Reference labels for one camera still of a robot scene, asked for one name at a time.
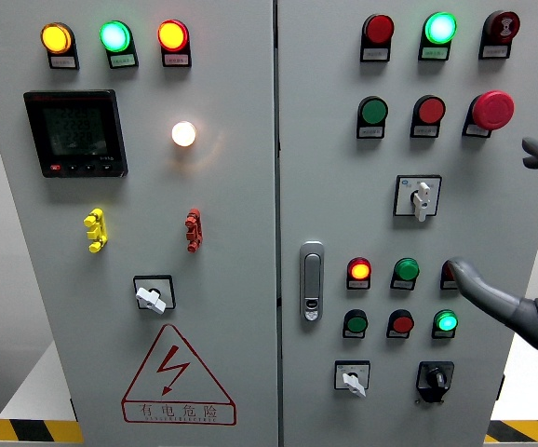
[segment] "lightning bolt symbol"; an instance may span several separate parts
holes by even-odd
[[[174,380],[172,380],[171,384],[169,384],[168,386],[164,386],[164,390],[161,393],[162,397],[166,396],[167,393],[172,390],[171,386],[174,385],[174,383],[178,380],[182,373],[184,373],[186,368],[188,368],[188,365],[191,364],[190,362],[188,362],[181,363],[180,365],[168,366],[169,361],[174,357],[177,352],[178,347],[176,345],[173,345],[172,348],[169,350],[168,354],[166,355],[166,358],[164,359],[164,361],[161,362],[161,365],[159,365],[159,368],[157,369],[158,373],[164,373],[166,371],[177,370],[180,368],[180,371],[178,372],[178,374],[176,374],[176,377],[174,377]]]

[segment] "yellow black hazard stripe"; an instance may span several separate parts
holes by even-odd
[[[538,421],[491,421],[485,442],[538,442]]]
[[[0,419],[0,440],[82,443],[83,434],[76,421]]]

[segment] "red triangle sign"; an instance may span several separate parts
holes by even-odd
[[[233,426],[235,404],[205,362],[166,324],[122,399],[130,423]]]

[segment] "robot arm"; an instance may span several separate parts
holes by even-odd
[[[531,155],[524,158],[523,164],[526,168],[538,169],[538,141],[524,138],[522,147]],[[465,298],[538,349],[538,298],[518,298],[493,288],[463,258],[449,259],[449,266],[457,287]]]

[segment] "white switch knob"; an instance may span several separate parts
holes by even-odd
[[[418,183],[418,191],[413,194],[411,201],[414,204],[414,216],[424,222],[430,207],[430,188],[426,183]]]
[[[359,398],[366,398],[366,391],[364,386],[360,384],[358,378],[355,375],[343,374],[343,382],[352,393],[357,395]]]
[[[159,293],[156,291],[148,291],[141,287],[137,290],[137,300],[139,300],[139,305],[146,306],[156,314],[161,315],[166,310],[166,303],[159,299]]]

